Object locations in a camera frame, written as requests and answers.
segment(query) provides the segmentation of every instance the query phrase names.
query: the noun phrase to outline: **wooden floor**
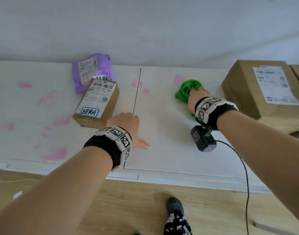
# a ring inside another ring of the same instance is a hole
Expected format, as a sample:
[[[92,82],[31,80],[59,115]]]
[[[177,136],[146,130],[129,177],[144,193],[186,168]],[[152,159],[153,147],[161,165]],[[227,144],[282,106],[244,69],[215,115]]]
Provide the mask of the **wooden floor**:
[[[15,193],[25,193],[42,179],[0,170],[0,180],[25,178],[31,179],[0,182],[0,209]],[[171,196],[182,201],[193,234],[246,234],[246,193],[116,180],[105,180],[77,234],[163,234],[165,201]],[[299,234],[299,222],[273,195],[250,194],[248,214],[250,235],[271,234],[255,228],[253,221]]]

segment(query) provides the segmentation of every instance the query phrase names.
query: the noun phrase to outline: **green rag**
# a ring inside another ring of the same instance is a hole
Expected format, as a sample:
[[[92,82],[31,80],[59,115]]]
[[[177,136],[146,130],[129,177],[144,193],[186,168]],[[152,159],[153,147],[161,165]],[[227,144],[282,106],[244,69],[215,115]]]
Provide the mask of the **green rag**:
[[[195,90],[198,90],[200,86],[203,85],[197,80],[187,80],[182,83],[180,89],[175,93],[175,98],[182,102],[188,103],[191,88],[194,87]]]

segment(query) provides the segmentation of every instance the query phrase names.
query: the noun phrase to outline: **forearm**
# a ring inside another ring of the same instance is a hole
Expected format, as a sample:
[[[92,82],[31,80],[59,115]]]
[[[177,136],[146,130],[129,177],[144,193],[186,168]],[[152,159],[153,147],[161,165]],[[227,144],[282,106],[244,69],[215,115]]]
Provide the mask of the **forearm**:
[[[217,126],[253,172],[299,219],[299,140],[234,110],[221,115]]]
[[[111,169],[106,151],[82,149],[0,211],[0,234],[73,234]]]

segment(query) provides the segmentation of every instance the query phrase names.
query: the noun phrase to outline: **black line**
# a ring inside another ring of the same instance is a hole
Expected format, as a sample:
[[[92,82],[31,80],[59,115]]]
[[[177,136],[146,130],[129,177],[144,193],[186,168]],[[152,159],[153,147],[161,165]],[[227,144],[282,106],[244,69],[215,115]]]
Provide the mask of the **black line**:
[[[140,78],[141,78],[141,71],[142,71],[142,68],[140,68],[140,75],[138,77],[138,83],[137,83],[137,89],[136,89],[136,96],[135,96],[135,102],[134,102],[134,108],[133,108],[133,114],[134,114],[134,110],[135,110],[135,104],[136,104],[136,98],[137,98],[137,91],[138,91],[138,85],[140,83]]]
[[[245,206],[245,222],[246,222],[246,232],[247,232],[247,235],[249,235],[249,222],[248,222],[248,206],[249,206],[249,176],[247,174],[247,169],[246,169],[246,166],[242,160],[242,158],[240,157],[240,155],[237,153],[237,151],[231,147],[229,144],[225,143],[225,142],[222,142],[223,144],[227,145],[228,147],[230,147],[240,158],[243,166],[244,166],[244,169],[245,169],[245,175],[246,175],[246,186],[247,186],[247,192],[248,192],[248,197],[246,199],[246,206]]]

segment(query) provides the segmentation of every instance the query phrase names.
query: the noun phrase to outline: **shoe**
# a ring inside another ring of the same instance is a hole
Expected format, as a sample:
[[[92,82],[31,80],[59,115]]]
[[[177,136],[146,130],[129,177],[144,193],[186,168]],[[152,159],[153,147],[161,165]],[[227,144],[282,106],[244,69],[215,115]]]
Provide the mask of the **shoe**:
[[[170,216],[173,210],[179,210],[184,215],[183,205],[181,201],[175,197],[170,197],[169,199],[167,199],[166,209],[168,216]]]

